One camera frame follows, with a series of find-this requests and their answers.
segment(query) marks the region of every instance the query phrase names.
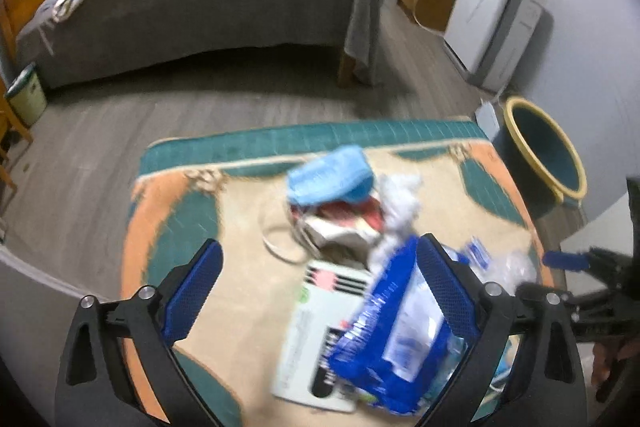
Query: gray bed sheet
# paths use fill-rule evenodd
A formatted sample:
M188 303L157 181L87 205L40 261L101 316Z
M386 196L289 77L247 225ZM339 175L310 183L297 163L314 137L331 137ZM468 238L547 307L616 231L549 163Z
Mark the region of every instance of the gray bed sheet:
M85 0L61 23L46 0L17 36L55 88L208 50L278 44L341 46L375 80L383 0Z

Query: wooden floor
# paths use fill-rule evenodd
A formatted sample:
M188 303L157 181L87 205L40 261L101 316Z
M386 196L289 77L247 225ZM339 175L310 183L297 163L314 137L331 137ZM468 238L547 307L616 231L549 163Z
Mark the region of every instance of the wooden floor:
M439 38L389 0L377 87L338 89L338 53L283 46L210 52L66 88L10 150L18 185L4 191L8 247L67 282L118 297L127 210L138 162L154 140L248 128L375 118L471 115L481 91L460 77Z

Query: silver bolt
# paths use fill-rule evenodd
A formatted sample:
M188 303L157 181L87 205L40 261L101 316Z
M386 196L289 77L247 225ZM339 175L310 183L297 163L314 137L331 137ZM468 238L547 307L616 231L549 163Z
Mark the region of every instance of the silver bolt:
M150 299L156 294L156 289L153 286L142 286L140 290L138 290L138 297L141 299Z
M95 297L93 295L86 295L80 299L80 305L82 308L90 308L94 305Z
M488 282L484 285L484 291L492 297L497 297L502 293L502 287L497 282Z
M546 294L546 301L549 304L553 304L553 306L556 306L560 303L560 298L558 297L558 294L556 293L548 293Z

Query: surgical mask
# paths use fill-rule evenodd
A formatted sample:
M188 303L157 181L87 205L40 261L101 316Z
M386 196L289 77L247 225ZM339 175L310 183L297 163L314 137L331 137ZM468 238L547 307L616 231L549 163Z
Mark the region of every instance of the surgical mask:
M331 201L362 203L369 197L373 181L362 147L344 145L290 170L287 199L295 206L318 206Z

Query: trash can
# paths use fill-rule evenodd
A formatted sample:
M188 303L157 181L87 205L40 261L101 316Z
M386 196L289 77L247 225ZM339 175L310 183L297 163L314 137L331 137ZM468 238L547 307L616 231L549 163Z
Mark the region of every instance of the trash can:
M35 65L29 64L4 94L18 118L31 127L47 107Z
M513 96L504 108L504 126L494 147L509 169L532 218L558 204L579 206L587 178L569 137L537 105Z

